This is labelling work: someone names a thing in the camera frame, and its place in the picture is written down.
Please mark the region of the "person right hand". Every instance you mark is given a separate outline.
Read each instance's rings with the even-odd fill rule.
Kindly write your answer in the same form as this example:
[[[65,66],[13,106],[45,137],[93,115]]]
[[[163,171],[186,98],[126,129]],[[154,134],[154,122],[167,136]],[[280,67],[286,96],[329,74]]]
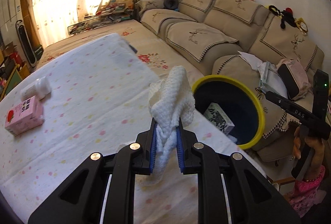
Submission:
[[[298,181],[315,180],[320,175],[324,159],[324,143],[308,134],[308,127],[303,125],[297,127],[294,134],[292,156],[295,165],[291,175]]]

